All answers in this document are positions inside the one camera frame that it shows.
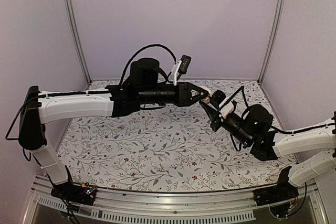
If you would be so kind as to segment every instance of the black mounting bracket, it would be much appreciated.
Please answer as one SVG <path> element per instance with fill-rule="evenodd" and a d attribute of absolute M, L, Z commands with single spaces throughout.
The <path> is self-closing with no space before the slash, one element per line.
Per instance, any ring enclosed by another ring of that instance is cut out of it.
<path fill-rule="evenodd" d="M 288 174 L 291 166 L 282 169 L 275 186 L 260 188 L 253 191 L 257 206 L 268 205 L 299 196 L 297 187 L 288 183 Z"/>
<path fill-rule="evenodd" d="M 86 188 L 90 190 L 87 193 L 87 190 L 84 191 L 85 189 L 82 186 L 73 183 L 69 169 L 67 167 L 66 169 L 68 173 L 68 181 L 60 185 L 53 184 L 51 195 L 65 201 L 93 206 L 97 193 L 96 187 L 86 185 Z"/>
<path fill-rule="evenodd" d="M 38 86 L 28 89 L 25 103 L 39 95 Z M 26 150 L 36 150 L 46 144 L 45 126 L 41 124 L 38 113 L 39 103 L 34 99 L 25 106 L 20 115 L 19 144 Z"/>

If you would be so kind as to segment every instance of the white wall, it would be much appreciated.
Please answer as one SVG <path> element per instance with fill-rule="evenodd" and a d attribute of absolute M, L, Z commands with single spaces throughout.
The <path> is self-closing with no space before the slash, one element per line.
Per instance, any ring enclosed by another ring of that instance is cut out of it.
<path fill-rule="evenodd" d="M 72 0 L 92 79 L 121 76 L 141 47 L 162 43 L 193 57 L 186 77 L 258 78 L 276 0 Z M 172 59 L 162 49 L 166 71 Z"/>
<path fill-rule="evenodd" d="M 83 89 L 85 81 L 70 32 L 64 0 L 0 0 L 0 223 L 19 222 L 38 166 L 27 163 L 6 131 L 27 89 Z M 65 122 L 47 125 L 56 144 Z"/>
<path fill-rule="evenodd" d="M 336 110 L 336 0 L 285 0 L 263 87 L 285 129 L 316 124 Z M 312 153 L 301 153 L 300 160 Z M 336 173 L 316 179 L 330 223 Z"/>

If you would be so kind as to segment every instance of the leaf pattern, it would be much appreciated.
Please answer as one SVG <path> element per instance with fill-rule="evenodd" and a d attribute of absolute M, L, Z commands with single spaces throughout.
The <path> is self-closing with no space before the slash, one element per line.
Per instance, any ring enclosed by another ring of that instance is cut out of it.
<path fill-rule="evenodd" d="M 271 107 L 255 81 L 194 80 L 231 95 L 245 86 L 249 104 Z M 96 81 L 90 89 L 116 81 Z M 239 93 L 236 113 L 244 101 Z M 209 191 L 274 183 L 280 171 L 295 162 L 292 155 L 261 162 L 249 150 L 236 152 L 229 133 L 214 133 L 199 104 L 139 111 L 122 118 L 76 118 L 58 155 L 74 181 L 100 187 L 141 191 Z"/>

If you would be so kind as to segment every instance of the cable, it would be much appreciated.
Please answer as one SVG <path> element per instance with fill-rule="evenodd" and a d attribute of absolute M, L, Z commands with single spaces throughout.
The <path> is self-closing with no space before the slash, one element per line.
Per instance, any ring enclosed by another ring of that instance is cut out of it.
<path fill-rule="evenodd" d="M 297 130 L 297 131 L 283 131 L 283 130 L 281 130 L 279 128 L 276 128 L 274 126 L 271 126 L 271 128 L 273 130 L 281 133 L 281 134 L 294 135 L 294 134 L 297 134 L 297 133 L 302 133 L 302 132 L 306 132 L 306 131 L 310 131 L 310 130 L 314 130 L 314 129 L 328 127 L 328 126 L 331 126 L 331 125 L 335 125 L 335 123 L 328 123 L 328 124 L 323 124 L 323 125 L 311 126 L 311 127 L 307 127 L 307 128 L 304 128 L 304 129 Z"/>
<path fill-rule="evenodd" d="M 131 59 L 129 59 L 129 61 L 127 62 L 126 66 L 125 66 L 125 68 L 124 68 L 124 70 L 123 70 L 123 72 L 122 72 L 122 75 L 121 75 L 121 78 L 120 78 L 120 82 L 119 82 L 119 84 L 118 84 L 119 86 L 122 85 L 122 82 L 124 81 L 124 77 L 125 77 L 126 71 L 127 71 L 127 69 L 128 69 L 128 66 L 131 64 L 132 60 L 133 60 L 139 53 L 141 53 L 143 50 L 146 50 L 146 49 L 151 48 L 151 47 L 161 47 L 161 48 L 165 49 L 166 51 L 168 51 L 168 52 L 170 53 L 170 55 L 173 57 L 173 59 L 174 59 L 174 64 L 176 64 L 176 57 L 175 57 L 174 53 L 173 53 L 168 47 L 166 47 L 166 46 L 164 46 L 164 45 L 162 45 L 162 44 L 150 44 L 150 45 L 147 45 L 147 46 L 145 46 L 145 47 L 139 49 L 139 50 L 138 50 L 138 51 L 131 57 Z"/>
<path fill-rule="evenodd" d="M 142 108 L 140 108 L 140 110 L 159 110 L 159 109 L 163 109 L 164 107 L 166 107 L 166 105 L 163 105 L 163 106 L 158 106 L 158 107 L 153 107 L 153 108 L 145 108 L 145 105 Z"/>
<path fill-rule="evenodd" d="M 12 129 L 13 129 L 13 126 L 14 126 L 14 124 L 15 124 L 15 122 L 16 122 L 18 116 L 20 115 L 21 111 L 26 107 L 26 105 L 27 105 L 28 103 L 30 103 L 31 101 L 34 101 L 34 100 L 36 100 L 36 99 L 38 99 L 38 98 L 44 98 L 44 97 L 46 97 L 45 94 L 43 94 L 43 95 L 38 95 L 38 96 L 36 96 L 36 97 L 30 98 L 30 99 L 28 99 L 28 100 L 27 100 L 27 101 L 20 107 L 20 109 L 17 111 L 17 113 L 16 113 L 16 115 L 15 115 L 15 117 L 14 117 L 14 119 L 13 119 L 13 121 L 12 121 L 12 123 L 11 123 L 11 125 L 10 125 L 8 131 L 7 131 L 7 133 L 6 133 L 6 136 L 5 136 L 5 139 L 6 139 L 6 140 L 8 140 L 8 141 L 11 141 L 11 140 L 19 140 L 19 138 L 8 137 L 9 134 L 11 133 Z"/>
<path fill-rule="evenodd" d="M 177 78 L 176 78 L 176 79 L 177 79 L 177 81 L 178 81 L 178 80 L 181 78 L 181 76 L 182 76 L 182 74 L 181 74 L 181 73 L 179 73 L 179 74 L 178 74 L 178 76 L 177 76 Z"/>
<path fill-rule="evenodd" d="M 32 153 L 31 152 L 29 152 L 29 158 L 27 157 L 27 155 L 26 155 L 26 152 L 25 152 L 25 149 L 24 148 L 22 148 L 22 152 L 23 152 L 23 155 L 25 156 L 25 158 L 26 158 L 26 160 L 28 161 L 28 162 L 30 162 L 32 159 Z"/>
<path fill-rule="evenodd" d="M 53 189 L 54 189 L 55 192 L 57 193 L 58 198 L 60 198 L 60 199 L 63 201 L 64 205 L 66 205 L 66 207 L 67 207 L 67 211 L 68 211 L 68 217 L 69 217 L 68 219 L 69 219 L 69 220 L 71 221 L 71 223 L 73 223 L 73 224 L 80 224 L 79 221 L 78 221 L 78 219 L 77 219 L 77 217 L 76 217 L 75 214 L 73 213 L 73 210 L 70 208 L 70 207 L 73 207 L 73 205 L 70 204 L 68 201 L 65 201 L 65 200 L 60 196 L 60 194 L 58 193 L 58 191 L 57 191 L 56 188 L 54 187 L 54 183 L 51 181 L 51 178 L 49 177 L 48 174 L 47 174 L 47 177 L 48 177 L 48 179 L 49 179 L 49 181 L 50 181 L 50 183 L 51 183 L 51 186 L 53 187 Z"/>
<path fill-rule="evenodd" d="M 300 209 L 303 207 L 303 204 L 305 203 L 305 201 L 306 201 L 306 197 L 307 197 L 307 183 L 305 183 L 305 185 L 304 185 L 305 187 L 305 191 L 304 191 L 304 197 L 303 197 L 303 200 L 302 200 L 302 203 L 301 203 L 301 205 L 300 205 L 300 207 L 298 208 L 298 210 L 296 210 L 295 212 L 293 212 L 293 213 L 290 213 L 289 215 L 288 215 L 288 217 L 289 216 L 293 216 L 293 215 L 295 215 L 298 211 L 300 211 Z"/>
<path fill-rule="evenodd" d="M 237 148 L 237 145 L 233 139 L 233 136 L 232 134 L 230 134 L 230 137 L 231 137 L 231 141 L 232 141 L 232 144 L 233 144 L 233 147 L 235 148 L 236 152 L 240 152 L 242 149 L 241 149 L 241 143 L 239 143 L 239 149 Z"/>
<path fill-rule="evenodd" d="M 219 111 L 227 104 L 229 104 L 229 102 L 239 93 L 239 92 L 242 92 L 241 94 L 243 95 L 243 99 L 244 99 L 244 103 L 245 103 L 245 106 L 248 108 L 249 105 L 247 103 L 247 100 L 246 100 L 246 96 L 245 96 L 245 92 L 244 92 L 244 86 L 241 86 L 239 89 L 237 89 L 227 100 L 226 102 L 219 108 Z"/>
<path fill-rule="evenodd" d="M 251 109 L 251 107 L 247 107 L 246 110 L 243 111 L 242 116 L 241 116 L 241 119 L 243 119 L 243 120 L 245 119 L 245 118 L 244 118 L 244 115 L 246 115 L 246 113 L 249 112 L 250 109 Z"/>

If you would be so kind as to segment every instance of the vertical metal post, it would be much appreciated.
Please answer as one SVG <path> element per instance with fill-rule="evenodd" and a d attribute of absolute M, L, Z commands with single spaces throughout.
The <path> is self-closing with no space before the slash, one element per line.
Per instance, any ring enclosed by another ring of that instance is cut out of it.
<path fill-rule="evenodd" d="M 273 51 L 274 43 L 275 43 L 275 40 L 276 40 L 276 36 L 277 36 L 279 24 L 280 24 L 280 18 L 281 18 L 282 9 L 284 7 L 284 2 L 285 2 L 285 0 L 277 0 L 277 6 L 276 6 L 276 10 L 275 10 L 274 19 L 273 19 L 273 25 L 272 25 L 271 33 L 270 33 L 270 36 L 269 36 L 264 61 L 262 63 L 262 68 L 261 68 L 259 78 L 258 78 L 258 82 L 260 83 L 260 85 L 262 85 L 262 83 L 265 79 L 265 75 L 266 75 L 266 72 L 267 72 L 267 68 L 268 68 L 268 65 L 269 65 L 269 61 L 270 61 L 270 58 L 271 58 L 271 54 L 272 54 L 272 51 Z"/>
<path fill-rule="evenodd" d="M 66 7 L 68 18 L 69 18 L 71 33 L 72 33 L 73 41 L 75 43 L 75 48 L 76 48 L 76 51 L 77 51 L 79 63 L 80 63 L 80 66 L 82 68 L 82 71 L 83 71 L 86 82 L 90 83 L 91 82 L 91 77 L 90 77 L 88 66 L 86 64 L 83 49 L 82 49 L 80 39 L 79 39 L 77 24 L 76 24 L 76 20 L 75 20 L 75 14 L 73 12 L 74 7 L 72 5 L 71 0 L 64 0 L 64 1 L 65 1 L 65 7 Z"/>

